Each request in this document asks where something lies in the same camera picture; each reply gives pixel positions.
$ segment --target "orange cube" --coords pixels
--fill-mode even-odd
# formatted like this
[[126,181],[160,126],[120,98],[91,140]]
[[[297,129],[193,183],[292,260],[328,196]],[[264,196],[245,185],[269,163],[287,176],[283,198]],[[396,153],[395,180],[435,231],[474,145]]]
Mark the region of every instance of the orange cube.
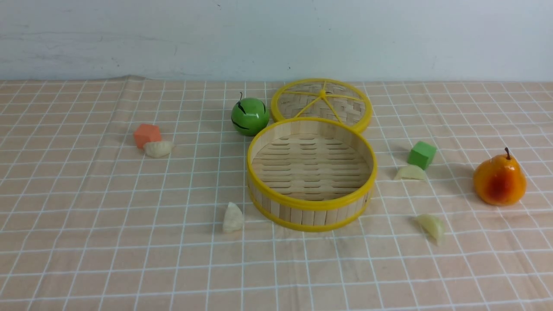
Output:
[[160,142],[161,132],[159,126],[151,124],[141,124],[136,131],[134,131],[134,141],[137,144],[137,148],[143,149],[145,143]]

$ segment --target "bamboo steamer lid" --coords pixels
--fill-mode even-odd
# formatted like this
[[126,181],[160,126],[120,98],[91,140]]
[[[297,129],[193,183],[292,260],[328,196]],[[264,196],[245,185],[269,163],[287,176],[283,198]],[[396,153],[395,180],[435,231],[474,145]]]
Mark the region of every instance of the bamboo steamer lid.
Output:
[[356,87],[331,79],[305,79],[281,87],[271,101],[275,122],[294,117],[334,120],[361,133],[373,114],[371,101]]

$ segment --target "foam block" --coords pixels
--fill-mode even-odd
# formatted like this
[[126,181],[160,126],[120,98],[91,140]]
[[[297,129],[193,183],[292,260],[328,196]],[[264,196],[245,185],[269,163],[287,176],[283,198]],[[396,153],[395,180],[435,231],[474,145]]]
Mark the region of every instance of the foam block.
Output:
[[134,142],[137,144],[137,148],[143,149],[145,143],[160,142],[161,132],[157,125],[141,124],[136,131],[134,131]]
[[427,169],[434,160],[437,148],[423,141],[418,142],[409,153],[407,163]]

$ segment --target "bamboo steamer basket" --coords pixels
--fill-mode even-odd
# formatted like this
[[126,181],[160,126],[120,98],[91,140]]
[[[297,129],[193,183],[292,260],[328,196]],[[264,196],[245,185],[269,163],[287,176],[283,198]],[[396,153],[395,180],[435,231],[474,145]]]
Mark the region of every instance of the bamboo steamer basket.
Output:
[[283,227],[311,232],[358,218],[377,176],[376,156],[359,133],[315,117],[263,129],[248,148],[246,166],[256,208]]

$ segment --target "green cube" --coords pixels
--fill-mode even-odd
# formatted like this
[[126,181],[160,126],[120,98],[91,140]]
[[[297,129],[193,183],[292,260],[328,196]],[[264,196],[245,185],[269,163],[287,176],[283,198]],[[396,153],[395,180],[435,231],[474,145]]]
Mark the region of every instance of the green cube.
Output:
[[407,163],[426,169],[434,160],[437,148],[425,142],[418,142],[409,153]]

